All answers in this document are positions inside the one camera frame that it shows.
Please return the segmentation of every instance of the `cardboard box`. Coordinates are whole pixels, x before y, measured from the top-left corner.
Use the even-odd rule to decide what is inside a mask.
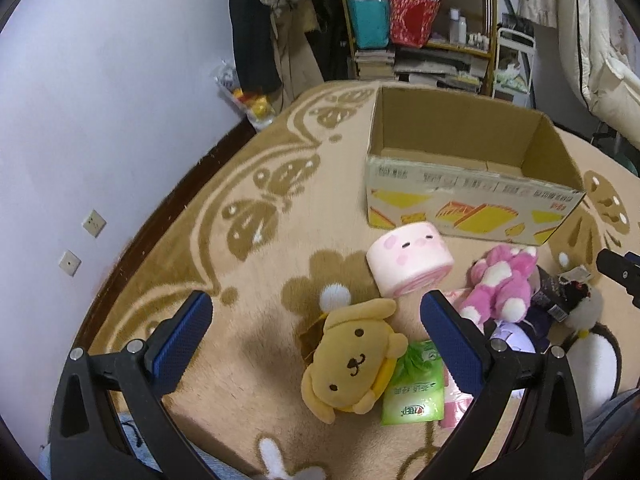
[[[382,86],[367,153],[369,223],[541,245],[585,195],[544,114],[463,92]]]

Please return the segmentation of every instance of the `wall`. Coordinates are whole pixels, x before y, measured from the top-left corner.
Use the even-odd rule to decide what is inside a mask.
[[[518,0],[511,0],[518,10]],[[507,12],[504,0],[498,0],[498,18]],[[576,132],[590,137],[599,124],[584,102],[580,101],[566,81],[560,64],[558,30],[536,25],[536,57],[533,65],[533,87],[536,107],[551,119]]]
[[[100,284],[239,121],[210,77],[221,58],[228,0],[22,0],[0,34],[0,414],[32,459]]]

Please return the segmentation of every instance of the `red bag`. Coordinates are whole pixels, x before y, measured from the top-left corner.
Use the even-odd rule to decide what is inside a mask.
[[[431,34],[431,25],[442,0],[389,0],[392,43],[421,48]]]

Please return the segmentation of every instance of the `bottle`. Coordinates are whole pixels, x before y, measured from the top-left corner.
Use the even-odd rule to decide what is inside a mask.
[[[464,16],[460,16],[460,23],[458,24],[458,28],[458,43],[466,45],[466,18]]]
[[[457,43],[460,40],[460,9],[449,9],[449,18],[449,43]]]

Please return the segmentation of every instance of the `green packet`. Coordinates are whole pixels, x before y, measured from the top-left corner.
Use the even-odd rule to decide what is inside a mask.
[[[444,366],[432,341],[409,343],[382,400],[382,425],[444,418]]]

